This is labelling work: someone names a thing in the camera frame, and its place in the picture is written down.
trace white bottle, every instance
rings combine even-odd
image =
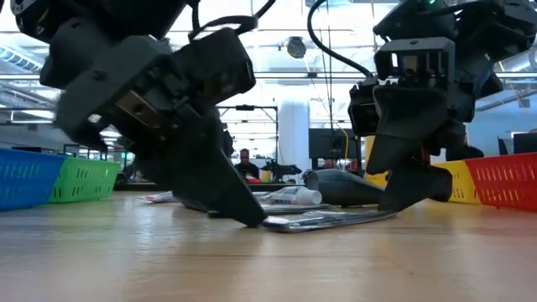
[[[309,190],[303,186],[290,186],[275,191],[268,197],[268,203],[272,205],[319,205],[322,195],[317,190]]]

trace red basket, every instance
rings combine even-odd
[[[465,160],[481,203],[537,211],[537,153]]]

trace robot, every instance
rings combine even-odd
[[[256,227],[266,215],[229,161],[215,105],[255,85],[238,36],[255,29],[274,1],[253,16],[204,26],[199,0],[12,0],[11,9],[21,33],[50,45],[39,81],[64,91],[56,127],[103,152],[100,132],[114,127],[144,178]],[[164,36],[186,5],[190,42],[173,50]],[[198,37],[227,24],[239,27]]]
[[[374,135],[366,172],[389,171],[380,211],[402,211],[425,198],[448,201],[452,176],[430,165],[441,148],[463,144],[475,101],[503,89],[493,72],[500,60],[528,50],[537,12],[527,0],[478,0],[448,7],[442,0],[403,0],[373,32],[385,44],[374,75],[311,39],[366,80],[350,90],[348,113],[362,137]],[[387,81],[397,77],[396,81]]]
[[[536,12],[526,0],[453,7],[442,0],[403,0],[373,29],[387,41],[374,57],[374,75],[315,37],[311,17],[324,1],[311,7],[308,30],[323,51],[367,77],[351,90],[349,115],[356,134],[376,136],[367,172],[390,171],[379,210],[402,211],[431,196],[446,200],[451,175],[430,166],[429,154],[460,144],[475,100],[501,91],[493,63],[533,44]],[[255,85],[238,35],[254,29],[274,0],[253,16],[204,26],[198,4],[12,0],[11,9],[21,33],[50,45],[40,82],[65,91],[57,103],[58,128],[106,151],[99,133],[114,127],[146,179],[256,227],[266,215],[223,151],[215,105]],[[190,43],[173,50],[164,36],[186,5],[193,12]],[[208,27],[230,23],[240,26],[197,38]],[[390,76],[399,79],[380,83]],[[218,181],[204,184],[207,175]]]

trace person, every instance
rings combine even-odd
[[[134,176],[136,176],[136,168],[134,167],[134,164],[128,164],[123,168],[123,173],[125,174],[125,177],[127,177],[127,180],[133,180]]]
[[[334,169],[334,159],[324,159],[325,164],[323,165],[323,169]]]
[[[250,163],[250,151],[248,149],[244,148],[241,150],[240,159],[241,162],[235,165],[238,173],[243,177],[250,175],[259,179],[259,168],[257,165]]]
[[[466,135],[464,136],[464,144],[461,147],[446,149],[446,161],[480,159],[483,157],[485,157],[483,151],[468,144],[468,137]]]

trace table surface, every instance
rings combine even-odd
[[[293,186],[295,184],[281,184],[281,183],[258,183],[248,184],[248,187],[252,192],[264,192],[282,189],[286,186]],[[114,187],[116,191],[161,191],[162,187],[152,182],[128,182],[127,184],[116,185]]]
[[[424,201],[390,221],[277,234],[177,204],[0,213],[2,302],[534,302],[537,214]]]

